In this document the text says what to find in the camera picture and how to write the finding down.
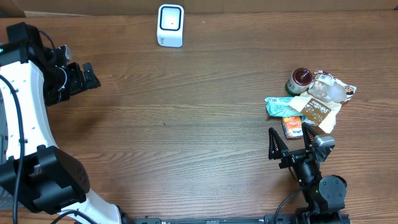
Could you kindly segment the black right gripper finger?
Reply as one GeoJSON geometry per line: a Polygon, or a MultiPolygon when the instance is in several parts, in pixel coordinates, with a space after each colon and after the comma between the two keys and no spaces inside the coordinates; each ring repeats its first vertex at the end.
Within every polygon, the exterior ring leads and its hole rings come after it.
{"type": "Polygon", "coordinates": [[[318,133],[307,123],[302,123],[303,140],[306,149],[312,147],[312,141],[318,133]]]}
{"type": "Polygon", "coordinates": [[[269,159],[282,159],[289,148],[274,128],[269,128],[269,159]]]}

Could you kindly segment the orange Kleenex tissue pack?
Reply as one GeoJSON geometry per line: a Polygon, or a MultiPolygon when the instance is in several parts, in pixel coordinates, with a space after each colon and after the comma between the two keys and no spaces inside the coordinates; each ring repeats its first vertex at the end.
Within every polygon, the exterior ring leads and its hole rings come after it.
{"type": "Polygon", "coordinates": [[[300,139],[303,137],[302,120],[299,116],[282,118],[282,127],[287,139],[300,139]]]}

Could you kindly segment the beige paper pouch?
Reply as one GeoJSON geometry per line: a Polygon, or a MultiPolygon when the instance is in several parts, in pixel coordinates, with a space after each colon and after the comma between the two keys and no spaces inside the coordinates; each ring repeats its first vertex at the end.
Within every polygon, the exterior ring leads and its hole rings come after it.
{"type": "Polygon", "coordinates": [[[337,114],[356,93],[356,87],[324,70],[315,70],[313,75],[308,89],[294,97],[289,106],[330,134],[336,125],[337,114]]]}

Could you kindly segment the green wet wipes pack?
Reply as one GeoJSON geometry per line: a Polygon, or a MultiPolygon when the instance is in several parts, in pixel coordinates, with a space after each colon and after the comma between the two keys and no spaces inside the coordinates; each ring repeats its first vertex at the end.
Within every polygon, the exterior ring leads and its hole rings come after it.
{"type": "Polygon", "coordinates": [[[264,101],[266,103],[266,111],[269,116],[287,118],[293,116],[303,116],[302,113],[292,108],[289,104],[293,100],[291,96],[285,97],[267,97],[264,101]]]}

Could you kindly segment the jar with dark red lid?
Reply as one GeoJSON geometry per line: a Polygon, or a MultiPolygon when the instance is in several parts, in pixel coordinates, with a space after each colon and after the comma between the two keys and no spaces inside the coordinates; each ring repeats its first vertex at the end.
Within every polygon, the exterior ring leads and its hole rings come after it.
{"type": "Polygon", "coordinates": [[[305,92],[313,80],[312,72],[306,68],[294,70],[285,84],[286,92],[291,96],[299,96],[305,92]]]}

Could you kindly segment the teal Kleenex tissue pack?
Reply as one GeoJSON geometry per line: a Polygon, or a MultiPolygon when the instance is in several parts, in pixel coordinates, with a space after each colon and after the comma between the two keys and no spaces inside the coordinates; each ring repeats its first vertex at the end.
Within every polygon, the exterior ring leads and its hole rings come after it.
{"type": "Polygon", "coordinates": [[[301,120],[302,120],[302,123],[307,123],[310,126],[317,126],[317,123],[308,119],[306,116],[302,116],[301,120]]]}

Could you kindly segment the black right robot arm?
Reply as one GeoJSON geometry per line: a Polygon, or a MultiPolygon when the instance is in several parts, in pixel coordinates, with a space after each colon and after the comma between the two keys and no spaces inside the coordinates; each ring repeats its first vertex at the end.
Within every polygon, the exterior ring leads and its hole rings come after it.
{"type": "Polygon", "coordinates": [[[279,168],[288,168],[299,189],[285,198],[270,217],[271,223],[350,223],[345,208],[347,182],[338,175],[322,176],[320,164],[335,147],[335,139],[320,128],[302,124],[304,148],[289,150],[274,128],[269,128],[269,159],[280,160],[279,168]],[[280,215],[282,207],[302,194],[306,206],[293,215],[280,215]]]}

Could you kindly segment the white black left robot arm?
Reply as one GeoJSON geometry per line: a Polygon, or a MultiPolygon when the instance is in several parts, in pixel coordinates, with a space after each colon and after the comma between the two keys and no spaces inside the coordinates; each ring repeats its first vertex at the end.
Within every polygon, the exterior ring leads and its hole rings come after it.
{"type": "Polygon", "coordinates": [[[100,81],[90,63],[72,61],[66,46],[46,47],[45,33],[24,22],[8,26],[1,46],[1,94],[6,115],[6,160],[1,187],[33,213],[77,223],[129,223],[126,213],[90,187],[83,164],[62,151],[50,130],[47,108],[100,81]]]}

